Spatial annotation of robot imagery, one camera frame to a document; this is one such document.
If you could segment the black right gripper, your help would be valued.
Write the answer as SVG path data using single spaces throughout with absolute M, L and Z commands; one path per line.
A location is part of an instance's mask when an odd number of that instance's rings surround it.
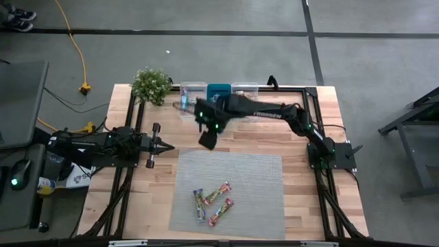
M 214 133 L 203 132 L 198 143 L 209 150 L 213 150 L 217 143 L 217 134 L 223 133 L 229 116 L 216 103 L 206 99 L 197 98 L 194 105 L 195 120 L 199 124 L 204 124 L 208 131 Z

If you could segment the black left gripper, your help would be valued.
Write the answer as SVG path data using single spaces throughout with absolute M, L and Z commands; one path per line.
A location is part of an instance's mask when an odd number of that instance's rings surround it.
M 154 168 L 155 155 L 161 155 L 162 153 L 174 151 L 174 146 L 164 141 L 158 141 L 158 134 L 160 130 L 161 125 L 159 123 L 153 123 L 151 136 L 149 136 L 147 133 L 141 133 L 140 151 L 149 153 L 149 157 L 145 165 L 148 169 Z M 159 148 L 157 151 L 158 144 L 166 148 Z

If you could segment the green granola bar packet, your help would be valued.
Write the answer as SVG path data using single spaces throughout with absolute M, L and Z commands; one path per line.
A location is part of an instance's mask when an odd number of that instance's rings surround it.
M 234 202 L 230 198 L 227 198 L 222 206 L 208 219 L 209 226 L 214 227 L 223 214 L 225 214 L 225 212 L 227 212 L 233 205 Z

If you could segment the clear plastic bin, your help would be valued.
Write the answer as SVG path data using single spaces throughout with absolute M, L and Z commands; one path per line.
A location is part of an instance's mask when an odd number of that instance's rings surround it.
M 205 82 L 182 82 L 180 84 L 180 89 L 182 87 L 187 87 L 189 91 L 189 106 L 188 109 L 183 111 L 180 108 L 180 96 L 178 98 L 178 101 L 176 103 L 176 108 L 180 111 L 179 115 L 180 118 L 183 120 L 190 120 L 194 119 L 193 111 L 194 111 L 194 105 L 196 103 L 196 100 L 198 98 L 205 99 L 206 98 L 206 88 L 207 83 Z
M 231 84 L 231 93 L 235 94 L 235 91 L 245 91 L 251 94 L 251 96 L 248 97 L 249 99 L 253 101 L 257 101 L 259 85 L 256 82 L 234 82 Z M 249 116 L 244 118 L 233 119 L 233 121 L 252 123 L 257 121 L 257 117 Z

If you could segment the teal plastic bin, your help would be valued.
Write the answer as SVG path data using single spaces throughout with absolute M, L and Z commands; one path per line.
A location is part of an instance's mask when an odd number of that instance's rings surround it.
M 206 88 L 206 99 L 211 102 L 211 97 L 219 93 L 221 96 L 227 96 L 231 94 L 230 84 L 209 84 Z

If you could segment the grey woven mat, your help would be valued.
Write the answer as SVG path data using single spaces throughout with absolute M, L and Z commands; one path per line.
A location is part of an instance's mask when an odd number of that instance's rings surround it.
M 231 186 L 205 207 L 212 217 L 225 203 L 232 207 L 215 226 L 199 221 L 194 191 L 207 197 L 224 183 Z M 169 223 L 171 231 L 284 239 L 282 160 L 276 155 L 186 150 L 180 154 Z

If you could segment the white printed box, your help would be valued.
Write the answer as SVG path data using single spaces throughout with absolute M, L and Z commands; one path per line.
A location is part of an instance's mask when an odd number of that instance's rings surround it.
M 81 187 L 88 187 L 91 183 L 92 173 L 95 171 L 94 167 L 90 169 L 72 164 L 73 170 L 65 180 L 65 187 L 67 189 L 76 189 Z

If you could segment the white label plate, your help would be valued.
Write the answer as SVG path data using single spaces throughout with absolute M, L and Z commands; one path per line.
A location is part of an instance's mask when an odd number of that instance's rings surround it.
M 109 241 L 108 247 L 147 247 L 147 239 Z
M 340 247 L 337 242 L 303 241 L 300 247 Z

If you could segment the yellow labelled bottle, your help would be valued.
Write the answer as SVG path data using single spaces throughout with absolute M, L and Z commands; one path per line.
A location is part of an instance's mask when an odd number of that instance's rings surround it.
M 40 177 L 38 179 L 38 185 L 36 193 L 44 196 L 48 196 L 56 190 L 56 181 Z

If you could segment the black computer mouse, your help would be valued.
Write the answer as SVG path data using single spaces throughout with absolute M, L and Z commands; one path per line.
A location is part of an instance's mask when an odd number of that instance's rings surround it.
M 26 188 L 29 183 L 29 174 L 32 162 L 28 159 L 21 159 L 13 164 L 10 170 L 10 187 L 19 191 Z

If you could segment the dark grey panel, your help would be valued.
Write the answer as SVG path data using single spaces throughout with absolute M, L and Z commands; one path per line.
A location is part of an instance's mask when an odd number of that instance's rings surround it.
M 0 150 L 32 142 L 48 68 L 46 61 L 0 63 Z

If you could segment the grey desk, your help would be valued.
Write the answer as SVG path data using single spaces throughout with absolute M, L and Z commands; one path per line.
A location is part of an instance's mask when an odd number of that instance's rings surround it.
M 0 232 L 38 224 L 37 186 L 44 167 L 45 146 L 0 150 Z M 11 169 L 19 160 L 30 161 L 28 184 L 21 190 L 11 188 Z

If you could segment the person's shoe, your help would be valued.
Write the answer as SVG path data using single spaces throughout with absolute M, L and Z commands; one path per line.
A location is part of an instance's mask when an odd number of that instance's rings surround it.
M 35 12 L 26 11 L 19 8 L 9 10 L 8 13 L 14 18 L 20 19 L 21 21 L 33 21 L 37 16 Z
M 11 19 L 9 21 L 4 21 L 3 24 L 6 28 L 19 32 L 28 32 L 33 29 L 32 23 L 22 21 L 21 19 Z

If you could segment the dark grey metal cart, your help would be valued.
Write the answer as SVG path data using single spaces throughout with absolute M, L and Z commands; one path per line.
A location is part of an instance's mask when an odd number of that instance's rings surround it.
M 439 169 L 439 87 L 408 104 L 406 109 L 404 115 L 378 129 L 382 136 L 398 132 L 420 183 L 419 189 L 402 193 L 401 199 L 439 195 L 439 185 L 429 172 L 430 168 Z

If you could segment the black aluminium table frame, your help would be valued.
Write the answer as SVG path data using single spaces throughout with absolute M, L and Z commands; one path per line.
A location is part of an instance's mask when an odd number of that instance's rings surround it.
M 133 178 L 128 196 L 126 218 L 122 230 L 124 239 L 195 239 L 204 241 L 220 240 L 262 240 L 264 237 L 250 238 L 228 235 L 213 235 L 186 231 L 171 231 L 171 206 L 174 199 L 178 155 L 180 150 L 196 148 L 200 133 L 196 123 L 189 124 L 190 119 L 181 120 L 172 102 L 179 98 L 179 86 L 171 92 L 165 105 L 161 107 L 145 106 L 142 130 L 150 129 L 152 123 L 161 124 L 160 136 L 176 150 L 164 152 L 157 157 L 154 169 L 145 168 L 147 155 L 141 155 L 141 164 L 133 171 Z M 114 85 L 107 113 L 109 126 L 124 124 L 130 103 L 131 86 Z M 343 126 L 340 107 L 333 86 L 274 86 L 262 85 L 259 100 L 274 103 L 294 102 L 302 104 L 302 93 L 309 100 L 313 119 L 323 116 L 324 124 Z M 188 127 L 181 134 L 170 130 L 182 124 Z M 284 222 L 286 240 L 323 240 L 324 228 L 315 171 L 308 164 L 305 138 L 293 135 L 286 123 L 274 123 L 274 120 L 262 122 L 232 122 L 227 125 L 225 137 L 219 137 L 215 151 L 273 154 L 282 157 Z M 96 223 L 108 206 L 116 168 L 103 168 L 91 179 L 82 216 L 78 224 L 78 235 L 85 234 Z M 352 225 L 362 234 L 368 236 L 368 229 L 361 205 L 357 182 L 353 175 L 344 170 L 332 172 L 333 184 L 340 208 Z

